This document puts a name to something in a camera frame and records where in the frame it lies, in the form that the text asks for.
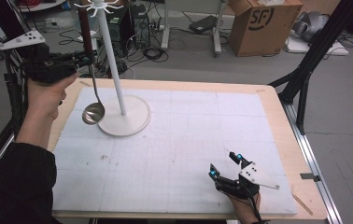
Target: sleeve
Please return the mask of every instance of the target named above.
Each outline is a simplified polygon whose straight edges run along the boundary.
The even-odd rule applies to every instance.
[[[51,152],[12,143],[0,160],[0,223],[51,223],[56,175]]]

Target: table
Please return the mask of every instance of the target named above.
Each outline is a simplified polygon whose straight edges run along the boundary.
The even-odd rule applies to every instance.
[[[214,28],[214,48],[215,57],[222,52],[219,40],[219,27],[222,20],[223,9],[226,7],[225,0],[164,0],[164,31],[162,32],[162,49],[168,48],[168,38],[170,35],[170,24],[168,20],[168,10],[189,11],[198,13],[218,14],[217,25]]]
[[[269,86],[219,84],[219,83],[191,83],[168,81],[121,80],[121,86],[127,89],[142,90],[174,90],[174,91],[217,91],[241,92],[257,94],[262,103],[269,126],[278,148],[278,153],[285,172],[289,179],[293,198],[296,201],[298,213],[296,215],[263,216],[267,219],[326,219],[326,209],[319,196],[318,189],[312,180],[302,180],[300,174],[310,173],[298,143],[293,135],[285,112],[278,101],[275,90]],[[112,80],[100,79],[99,87],[113,87]],[[67,100],[60,106],[60,115],[53,124],[50,135],[49,149],[53,150],[57,144],[62,129],[68,119],[78,93],[84,87],[90,87],[92,82],[86,78],[79,78],[67,90]],[[171,213],[107,213],[107,212],[82,212],[82,211],[54,211],[56,217],[137,217],[137,218],[214,218],[232,219],[233,214],[171,214]]]

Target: wire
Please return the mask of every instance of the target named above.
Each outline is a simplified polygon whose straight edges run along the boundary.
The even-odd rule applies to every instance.
[[[335,50],[337,50],[337,49],[344,49],[344,48],[336,48],[336,49],[333,49],[330,53],[327,53],[327,54],[325,54],[325,56],[322,58],[323,60],[328,60],[330,57],[331,57],[331,55],[334,55],[334,54],[332,54]]]
[[[128,58],[130,55],[133,55],[134,53],[136,53],[136,51],[131,54],[133,52],[133,38],[134,36],[138,35],[139,33],[136,33],[135,35],[132,35],[127,41],[126,41],[126,49],[127,49],[127,56],[125,58]]]
[[[226,40],[225,42],[220,43],[220,45],[221,45],[222,47],[227,47],[227,46],[229,45],[229,37],[226,36],[226,34],[229,35],[229,33],[223,33],[223,32],[221,32],[221,31],[219,31],[219,37]]]
[[[143,49],[142,53],[143,53],[143,56],[139,60],[129,61],[129,62],[136,62],[130,65],[129,66],[130,68],[136,66],[137,64],[148,62],[148,61],[152,61],[155,63],[163,63],[163,62],[166,62],[169,58],[167,52],[165,52],[162,49]]]
[[[158,5],[158,4],[156,4],[156,5],[154,6],[154,9],[156,9],[157,14],[159,15],[159,20],[157,21],[157,23],[160,24],[160,21],[162,20],[162,15],[159,13],[159,10],[157,10],[157,5]]]
[[[35,28],[36,28],[36,30],[38,31],[39,29],[38,29],[37,26],[36,26],[35,16],[34,16],[33,13],[31,12],[30,7],[32,7],[32,6],[34,6],[34,7],[39,6],[40,0],[24,0],[24,1],[25,1],[25,5],[26,5],[27,8],[28,8],[29,15],[32,17],[32,20],[34,21]]]
[[[252,205],[252,208],[253,208],[253,212],[255,214],[255,217],[258,219],[258,221],[260,223],[262,223],[262,220],[261,220],[261,214],[259,213],[259,210],[258,210],[258,207],[256,206],[256,201],[255,199],[253,198],[252,194],[249,192],[247,186],[243,185],[243,190],[246,192],[250,202],[251,202],[251,205]]]
[[[188,15],[186,15],[185,12],[182,12],[182,14],[185,15],[185,16],[191,21],[191,23],[194,23],[194,21],[191,19],[191,17],[189,17]]]
[[[153,37],[153,39],[155,39],[156,42],[157,42],[157,46],[155,48],[160,48],[162,44],[160,43],[160,40],[157,38],[157,33],[159,33],[159,31],[156,31],[156,30],[150,30],[150,31],[151,31],[151,35],[150,36]]]
[[[133,79],[135,79],[135,71],[134,71],[134,69],[133,69],[132,67],[128,67],[128,70],[133,71]]]
[[[14,4],[12,4],[12,3],[10,2],[10,0],[7,0],[7,1],[8,1],[8,5],[9,5],[11,8],[13,8],[13,10],[15,11],[15,13],[20,17],[20,20],[24,22],[24,25],[26,25],[27,29],[28,29],[28,30],[31,30],[31,28],[30,28],[29,25],[28,25],[27,20],[21,15],[21,9],[20,9],[20,11],[18,11],[18,10],[16,9],[16,7],[14,6]]]
[[[339,37],[337,38],[337,40],[339,41],[339,43],[341,45],[343,45],[343,47],[345,48],[353,48],[353,34],[347,32],[347,31],[343,31]]]
[[[66,33],[73,32],[73,31],[76,31],[76,32],[78,32],[80,34],[80,32],[77,29],[72,29],[72,30],[67,30],[67,31],[64,31],[64,32],[60,32],[59,36],[65,37],[66,39],[58,42],[58,44],[59,45],[68,45],[68,44],[70,44],[72,42],[83,43],[82,41],[77,41],[72,36],[64,35]]]

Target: white paper sheet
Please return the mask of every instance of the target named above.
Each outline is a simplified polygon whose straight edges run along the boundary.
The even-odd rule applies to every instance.
[[[96,102],[92,88],[81,91],[54,150],[58,177],[54,210],[231,213],[229,199],[209,177],[237,179],[240,167],[229,152],[255,161],[281,186],[261,187],[262,214],[296,214],[260,97],[212,91],[123,90],[150,105],[152,119],[136,135],[117,138],[81,120]],[[102,101],[114,89],[99,89]]]

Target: equipment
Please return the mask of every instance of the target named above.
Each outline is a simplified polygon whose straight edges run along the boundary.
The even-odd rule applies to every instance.
[[[213,164],[209,168],[209,176],[215,182],[215,188],[220,192],[235,197],[237,200],[249,200],[255,216],[262,223],[261,215],[256,207],[253,196],[259,193],[259,185],[272,189],[279,189],[279,185],[273,179],[262,172],[255,162],[247,161],[241,154],[229,153],[229,157],[237,164],[241,163],[241,171],[237,180],[231,180],[220,175],[220,172]]]
[[[149,17],[144,5],[131,6],[135,31],[135,47],[144,49],[150,47],[149,39]]]
[[[201,19],[197,22],[190,24],[189,29],[193,30],[195,33],[200,35],[203,32],[209,31],[212,28],[214,28],[216,23],[217,23],[217,18],[211,15],[211,16],[205,17],[204,19]]]
[[[29,57],[20,64],[24,74],[34,81],[56,82],[76,73],[77,68],[91,65],[93,62],[92,39],[88,25],[87,11],[79,11],[80,26],[84,42],[84,51],[75,53],[50,53],[44,37],[38,31],[31,31],[3,44],[1,50],[26,48]]]
[[[111,8],[111,13],[106,14],[109,35],[112,39],[115,56],[125,57],[127,55],[128,40],[134,35],[131,23],[130,10],[128,7]]]
[[[328,16],[324,16],[317,11],[303,12],[293,24],[292,30],[295,31],[296,35],[301,35],[304,41],[311,43],[318,36],[328,19]]]
[[[112,6],[112,4],[115,4],[118,1],[119,0],[115,0],[114,2],[105,3],[104,0],[93,0],[89,6],[84,7],[86,7],[87,10],[95,9],[92,14],[93,17],[98,13],[98,21],[100,22],[100,30],[104,39],[107,60],[110,65],[110,71],[115,84],[116,94],[118,96],[118,100],[110,100],[109,102],[104,103],[107,111],[118,112],[106,114],[104,119],[98,125],[108,134],[115,136],[129,136],[145,129],[150,121],[150,108],[144,100],[134,96],[126,97],[126,104],[124,103],[118,67],[113,53],[112,40],[109,35],[105,14],[106,12],[110,13],[106,9],[107,7],[121,8]]]

